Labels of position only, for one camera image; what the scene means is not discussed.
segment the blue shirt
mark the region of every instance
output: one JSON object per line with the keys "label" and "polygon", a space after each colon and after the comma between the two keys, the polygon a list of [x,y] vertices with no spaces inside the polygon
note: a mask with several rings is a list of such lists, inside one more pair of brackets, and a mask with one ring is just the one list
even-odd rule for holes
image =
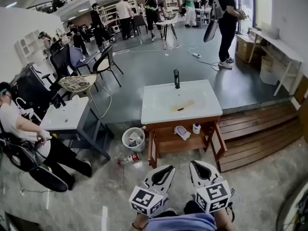
{"label": "blue shirt", "polygon": [[216,231],[213,216],[206,213],[150,219],[147,231]]}

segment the faucet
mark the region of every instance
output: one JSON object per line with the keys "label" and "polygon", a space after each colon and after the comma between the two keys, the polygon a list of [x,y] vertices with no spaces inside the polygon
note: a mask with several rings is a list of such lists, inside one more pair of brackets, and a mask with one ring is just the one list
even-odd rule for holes
{"label": "faucet", "polygon": [[173,70],[174,74],[174,84],[176,89],[180,89],[180,76],[179,71],[177,69]]}

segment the sink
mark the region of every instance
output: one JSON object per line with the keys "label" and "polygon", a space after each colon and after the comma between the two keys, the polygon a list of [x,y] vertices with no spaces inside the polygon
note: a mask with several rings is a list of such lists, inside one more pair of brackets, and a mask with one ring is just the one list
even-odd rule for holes
{"label": "sink", "polygon": [[[171,108],[193,101],[181,111]],[[144,87],[141,123],[152,124],[222,115],[222,110],[208,80],[181,82]]]}

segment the plastic bottle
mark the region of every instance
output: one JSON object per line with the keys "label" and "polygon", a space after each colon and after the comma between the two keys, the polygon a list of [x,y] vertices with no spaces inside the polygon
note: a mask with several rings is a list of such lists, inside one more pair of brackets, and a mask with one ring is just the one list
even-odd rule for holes
{"label": "plastic bottle", "polygon": [[122,164],[128,164],[128,163],[135,163],[138,162],[140,160],[139,156],[137,153],[134,153],[126,158],[124,158],[123,160],[118,160],[117,164],[118,165],[122,165]]}
{"label": "plastic bottle", "polygon": [[192,126],[192,128],[193,128],[193,129],[192,129],[193,133],[195,133],[195,134],[200,134],[201,126],[200,126],[199,123],[194,124],[194,125]]}

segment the gray floor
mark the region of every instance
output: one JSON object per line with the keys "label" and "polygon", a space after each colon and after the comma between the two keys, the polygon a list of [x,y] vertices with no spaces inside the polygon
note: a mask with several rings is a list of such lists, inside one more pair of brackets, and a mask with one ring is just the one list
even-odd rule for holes
{"label": "gray floor", "polygon": [[[141,42],[142,45],[130,50],[161,51],[164,49],[158,31],[155,31],[157,38],[154,43],[151,43],[150,35],[146,35],[144,29],[141,29],[141,32],[141,36],[127,41],[122,41],[120,35],[118,35],[118,40],[114,43],[114,51],[138,46]],[[202,55],[201,61],[208,63],[219,61],[219,32],[207,44],[203,43],[205,28],[184,28],[179,23],[176,32],[179,40],[176,41],[173,34],[170,33],[168,43],[197,46],[198,48],[192,50],[192,52]],[[97,50],[94,41],[87,47],[90,52]],[[180,71],[180,81],[208,79],[223,110],[277,101],[288,97],[284,88],[281,88],[277,97],[274,97],[276,87],[262,83],[259,78],[259,70],[244,64],[240,59],[236,59],[235,67],[232,70],[222,69],[216,72],[211,66],[200,63],[195,57],[189,55],[187,52],[189,48],[192,48],[192,46],[182,46],[178,49],[162,52],[129,52],[116,55],[114,61],[123,70],[124,75],[121,75],[116,67],[113,67],[113,70],[122,87],[118,86],[110,72],[104,73],[102,83],[112,94],[112,104],[104,122],[140,121],[144,86],[173,83],[173,69],[175,68]],[[231,56],[234,56],[234,52],[235,40],[230,49]],[[83,72],[88,73],[86,67],[84,67]],[[94,97],[103,113],[109,104],[109,99],[106,99],[104,91],[97,94],[95,92],[96,90],[93,89]]]}
{"label": "gray floor", "polygon": [[[113,141],[110,154],[112,160],[105,163],[103,157],[94,152],[79,153],[79,158],[92,162],[94,174],[89,179],[69,170],[77,179],[72,191],[26,192],[24,196],[19,192],[19,170],[5,157],[0,174],[0,216],[7,211],[39,223],[45,231],[104,231],[105,225],[109,231],[128,230],[136,216],[128,205],[129,196],[150,168],[143,161],[118,166],[116,159],[130,154],[119,140]],[[237,230],[275,230],[281,204],[294,187],[308,177],[307,157],[308,145],[301,138],[265,159],[222,174],[235,189],[233,207]],[[194,159],[215,164],[211,150],[166,154],[158,162],[159,166],[176,167],[166,207],[173,207],[179,213],[193,192],[188,165]],[[21,174],[20,180],[28,190],[46,190],[27,173]],[[107,218],[102,218],[104,206],[108,209]]]}

